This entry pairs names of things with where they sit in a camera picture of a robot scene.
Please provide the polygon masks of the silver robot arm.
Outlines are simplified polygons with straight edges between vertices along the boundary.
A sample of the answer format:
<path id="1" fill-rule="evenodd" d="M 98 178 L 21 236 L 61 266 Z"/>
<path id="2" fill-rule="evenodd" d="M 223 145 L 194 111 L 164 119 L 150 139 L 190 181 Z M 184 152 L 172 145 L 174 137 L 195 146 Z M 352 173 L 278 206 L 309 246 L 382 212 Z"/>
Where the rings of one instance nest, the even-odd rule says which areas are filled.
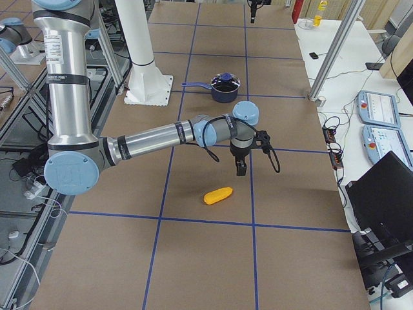
<path id="1" fill-rule="evenodd" d="M 32 1 L 34 19 L 43 29 L 45 39 L 46 64 L 49 73 L 81 74 L 86 70 L 86 56 L 82 43 L 84 35 L 92 28 L 99 28 L 98 1 Z M 141 1 L 118 1 L 119 16 L 121 6 L 136 9 L 129 12 L 133 16 L 145 15 Z M 56 35 L 58 38 L 46 38 Z M 1 20 L 1 48 L 7 53 L 14 52 L 17 47 L 29 45 L 33 41 L 25 30 L 20 19 L 9 18 Z M 131 62 L 134 66 L 145 67 L 154 63 L 152 55 L 146 52 L 131 52 Z M 149 60 L 137 60 L 138 56 L 149 56 Z"/>
<path id="2" fill-rule="evenodd" d="M 85 193 L 103 170 L 120 161 L 190 142 L 207 150 L 229 141 L 237 174 L 245 174 L 245 157 L 257 147 L 259 136 L 259 110 L 250 101 L 241 101 L 231 113 L 215 118 L 201 115 L 131 136 L 95 136 L 85 37 L 100 24 L 98 5 L 95 1 L 33 1 L 32 9 L 46 50 L 54 133 L 48 141 L 44 177 L 52 189 L 69 196 Z"/>

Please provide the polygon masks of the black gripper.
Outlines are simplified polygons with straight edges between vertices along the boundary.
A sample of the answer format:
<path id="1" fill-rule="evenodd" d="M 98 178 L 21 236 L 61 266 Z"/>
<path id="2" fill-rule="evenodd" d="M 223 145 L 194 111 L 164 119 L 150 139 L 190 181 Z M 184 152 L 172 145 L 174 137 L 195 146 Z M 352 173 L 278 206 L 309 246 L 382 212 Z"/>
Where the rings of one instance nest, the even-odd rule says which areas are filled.
<path id="1" fill-rule="evenodd" d="M 235 159 L 236 176 L 245 176 L 247 173 L 247 165 L 245 163 L 245 158 L 250 154 L 250 147 L 237 147 L 233 143 L 231 143 L 230 152 Z"/>

